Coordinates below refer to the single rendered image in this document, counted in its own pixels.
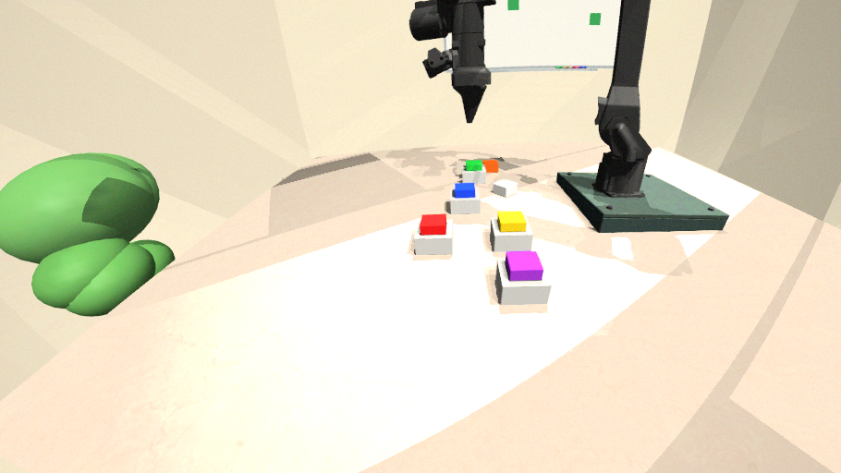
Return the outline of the purple button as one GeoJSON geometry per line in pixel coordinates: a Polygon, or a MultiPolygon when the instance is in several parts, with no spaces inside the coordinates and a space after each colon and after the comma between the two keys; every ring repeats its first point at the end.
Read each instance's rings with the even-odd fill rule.
{"type": "Polygon", "coordinates": [[[548,303],[552,285],[536,250],[497,258],[495,277],[500,306],[548,303]]]}

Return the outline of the orange block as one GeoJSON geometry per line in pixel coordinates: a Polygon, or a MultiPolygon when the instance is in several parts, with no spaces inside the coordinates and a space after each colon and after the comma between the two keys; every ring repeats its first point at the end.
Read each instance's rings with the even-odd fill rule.
{"type": "Polygon", "coordinates": [[[484,160],[484,161],[482,161],[482,164],[484,164],[486,173],[498,173],[499,172],[497,161],[484,160]]]}

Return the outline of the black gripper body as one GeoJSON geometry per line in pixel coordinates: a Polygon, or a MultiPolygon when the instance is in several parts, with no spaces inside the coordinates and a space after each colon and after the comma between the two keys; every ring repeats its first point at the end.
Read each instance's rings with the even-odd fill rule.
{"type": "Polygon", "coordinates": [[[453,69],[452,87],[491,85],[492,76],[484,64],[484,33],[463,33],[451,36],[457,48],[460,67],[453,69]]]}

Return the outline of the red button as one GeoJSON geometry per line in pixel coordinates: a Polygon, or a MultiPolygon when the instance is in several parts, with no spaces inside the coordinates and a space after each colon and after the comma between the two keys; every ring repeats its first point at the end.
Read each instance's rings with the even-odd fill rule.
{"type": "Polygon", "coordinates": [[[453,255],[453,220],[446,220],[446,214],[424,214],[414,245],[416,255],[453,255]]]}

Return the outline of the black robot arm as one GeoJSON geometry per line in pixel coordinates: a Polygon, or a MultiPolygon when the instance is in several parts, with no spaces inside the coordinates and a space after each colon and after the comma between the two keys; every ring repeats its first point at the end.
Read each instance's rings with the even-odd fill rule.
{"type": "MultiPolygon", "coordinates": [[[[428,0],[415,2],[409,29],[416,41],[463,33],[484,33],[484,6],[495,0],[428,0]]],[[[607,97],[598,96],[599,135],[609,145],[592,186],[613,198],[642,198],[646,163],[652,152],[640,132],[639,80],[651,0],[621,0],[612,82],[607,97]]],[[[422,63],[431,79],[460,67],[457,48],[428,50],[422,63]]]]}

